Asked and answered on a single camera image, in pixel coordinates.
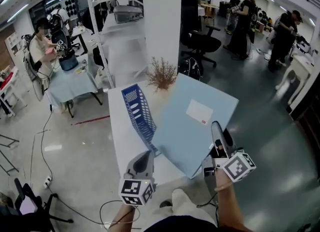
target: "light blue board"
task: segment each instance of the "light blue board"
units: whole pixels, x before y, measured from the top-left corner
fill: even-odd
[[[206,125],[187,115],[192,99],[213,110]],[[237,104],[234,97],[179,73],[152,143],[192,179],[210,153],[212,122],[218,121],[224,130]]]

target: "wooden panel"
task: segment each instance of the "wooden panel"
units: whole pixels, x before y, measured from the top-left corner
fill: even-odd
[[[14,62],[8,52],[5,39],[15,32],[14,25],[11,24],[0,32],[0,70],[5,69],[8,65],[14,66]]]

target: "white cube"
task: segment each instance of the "white cube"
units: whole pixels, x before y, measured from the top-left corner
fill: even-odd
[[[120,179],[119,196],[126,205],[145,206],[153,192],[151,180]]]
[[[237,152],[222,165],[222,168],[233,182],[238,182],[257,167],[248,154]]]

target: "red line on floor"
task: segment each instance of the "red line on floor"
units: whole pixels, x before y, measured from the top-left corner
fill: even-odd
[[[110,116],[105,116],[105,117],[100,117],[100,118],[95,118],[95,119],[90,119],[90,120],[86,120],[83,122],[78,122],[74,125],[80,125],[80,124],[85,124],[85,123],[89,123],[89,122],[93,122],[93,121],[97,121],[97,120],[101,120],[101,119],[105,119],[105,118],[109,118]]]

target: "table with blue cloth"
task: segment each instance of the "table with blue cloth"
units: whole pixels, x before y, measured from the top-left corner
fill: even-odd
[[[63,71],[61,66],[54,69],[54,73],[50,80],[50,86],[47,90],[50,102],[54,107],[59,107],[61,103],[66,103],[68,111],[71,114],[69,101],[82,94],[91,93],[95,99],[102,103],[97,98],[95,93],[98,90],[95,76],[98,67],[93,61],[92,55],[84,54],[77,57],[79,64],[70,71]],[[83,66],[83,61],[86,60],[86,68],[76,74],[77,69]]]

